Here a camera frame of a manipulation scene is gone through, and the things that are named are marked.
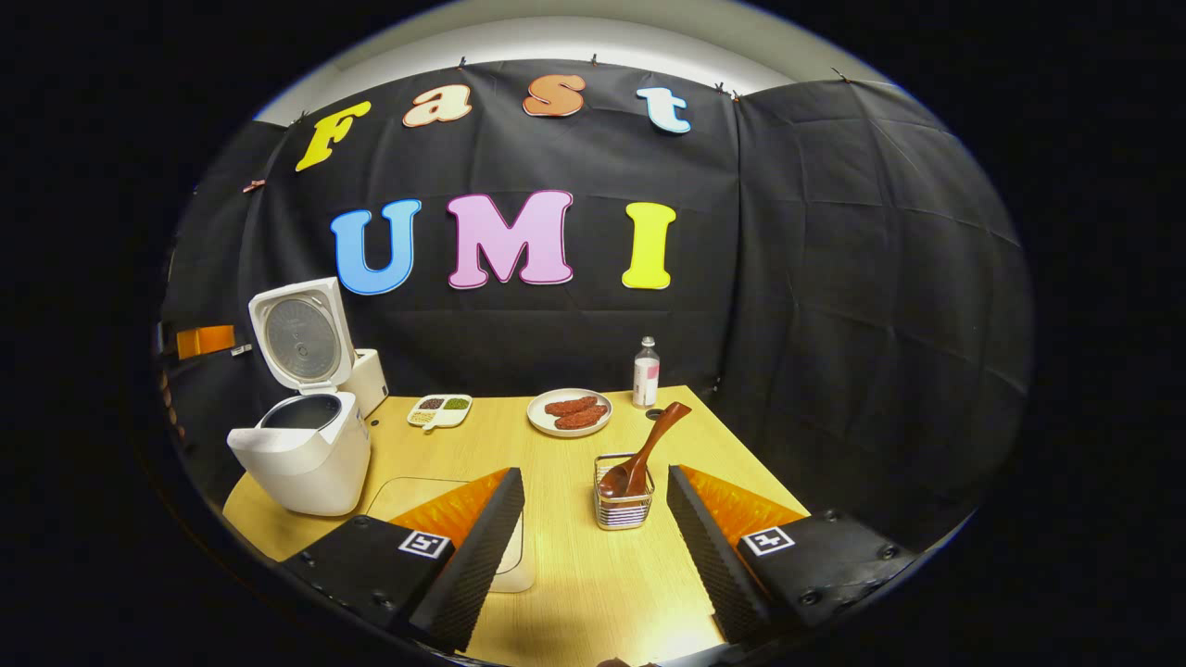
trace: yellow letter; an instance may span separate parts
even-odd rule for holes
[[[663,271],[663,258],[667,227],[675,221],[675,211],[663,204],[635,202],[626,205],[626,215],[635,221],[635,248],[621,284],[635,290],[663,290],[671,284],[671,274]]]
[[[296,163],[296,171],[308,169],[317,163],[329,159],[330,153],[333,152],[330,150],[330,141],[334,144],[342,141],[346,133],[350,132],[350,126],[355,122],[355,119],[351,116],[361,116],[369,110],[370,102],[359,102],[344,112],[338,112],[332,116],[325,116],[317,121],[317,125],[313,126],[317,128],[313,133],[313,140],[308,142],[305,157]]]
[[[413,107],[403,116],[403,125],[408,127],[420,127],[434,120],[457,120],[470,113],[471,107],[466,102],[470,99],[470,87],[461,84],[441,85],[428,93],[421,93],[412,101]]]

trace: white rice cooker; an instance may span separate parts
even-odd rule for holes
[[[340,516],[358,503],[370,464],[363,420],[387,396],[377,350],[356,350],[337,278],[287,285],[248,304],[276,381],[300,395],[276,404],[227,444],[287,509]]]

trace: white wall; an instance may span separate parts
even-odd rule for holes
[[[376,33],[292,85],[256,120],[287,126],[342,97],[467,63],[559,58],[670,74],[748,95],[798,81],[890,82],[829,42],[728,0],[459,0]]]
[[[395,47],[344,70],[320,90],[314,107],[414,74],[467,63],[559,58],[629,65],[688,78],[725,82],[745,95],[793,83],[765,65],[699,39],[657,27],[580,17],[510,19],[451,30]]]

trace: black fabric curtain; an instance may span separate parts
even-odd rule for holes
[[[529,84],[548,74],[581,76],[585,108],[525,114]],[[457,83],[471,89],[467,115],[403,126],[413,99]],[[691,132],[650,122],[636,96],[650,87],[687,101],[678,115]],[[296,172],[315,121],[362,101],[371,109],[331,158]],[[195,249],[174,261],[165,315],[176,323],[230,317],[240,342],[256,343],[253,296],[337,274],[332,220],[370,211],[366,263],[383,267],[380,211],[415,198],[407,281],[377,296],[343,290],[353,343],[378,349],[393,394],[626,389],[639,339],[655,336],[661,382],[704,398],[809,509],[847,508],[912,548],[975,507],[1012,444],[1031,367],[1022,254],[967,150],[895,87],[810,82],[734,102],[631,68],[516,61],[385,83],[287,129],[254,125],[268,140],[228,147],[244,169],[228,172],[224,199],[196,199],[183,221],[178,258]],[[446,204],[489,195],[512,223],[540,190],[573,195],[573,279],[503,284],[482,259],[486,285],[449,287],[457,224]],[[632,202],[676,211],[665,290],[621,284]],[[227,374],[231,393],[192,399],[196,414],[218,413],[228,396],[247,406],[219,420],[223,440],[291,394],[257,349],[225,362],[249,366],[253,380]]]
[[[914,550],[1010,449],[1032,296],[1002,202],[901,89],[811,82],[738,104],[737,312],[715,409],[817,510]]]

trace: blue letter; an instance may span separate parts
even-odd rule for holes
[[[637,93],[646,100],[646,115],[659,129],[683,134],[691,129],[691,123],[675,117],[675,108],[688,108],[688,102],[676,97],[667,88],[640,88]]]
[[[391,262],[383,271],[366,266],[363,229],[370,211],[350,211],[333,218],[330,229],[337,239],[338,279],[356,294],[390,292],[412,275],[412,217],[420,211],[420,199],[400,199],[383,207],[391,223]]]

